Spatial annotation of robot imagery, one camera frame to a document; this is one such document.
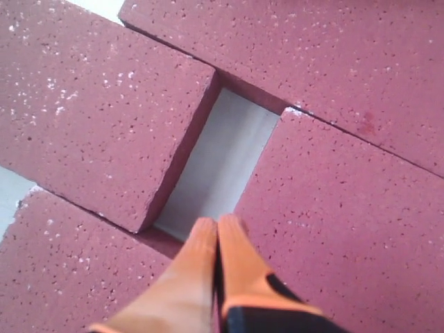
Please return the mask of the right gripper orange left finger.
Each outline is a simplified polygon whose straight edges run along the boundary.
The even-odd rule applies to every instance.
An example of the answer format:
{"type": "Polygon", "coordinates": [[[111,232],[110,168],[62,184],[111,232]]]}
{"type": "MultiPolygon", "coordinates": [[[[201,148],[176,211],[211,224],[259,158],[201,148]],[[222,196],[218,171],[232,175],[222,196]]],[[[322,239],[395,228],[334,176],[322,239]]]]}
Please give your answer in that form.
{"type": "Polygon", "coordinates": [[[188,239],[157,281],[90,332],[211,332],[217,226],[196,220],[188,239]]]}

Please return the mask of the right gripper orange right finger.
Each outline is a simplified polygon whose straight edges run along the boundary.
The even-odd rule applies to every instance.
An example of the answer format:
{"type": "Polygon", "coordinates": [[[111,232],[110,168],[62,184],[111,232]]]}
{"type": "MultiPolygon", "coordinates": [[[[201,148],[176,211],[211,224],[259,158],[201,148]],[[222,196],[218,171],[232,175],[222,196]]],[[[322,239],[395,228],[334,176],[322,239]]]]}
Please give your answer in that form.
{"type": "Polygon", "coordinates": [[[218,225],[218,302],[222,332],[346,332],[277,277],[250,242],[241,219],[218,225]]]}

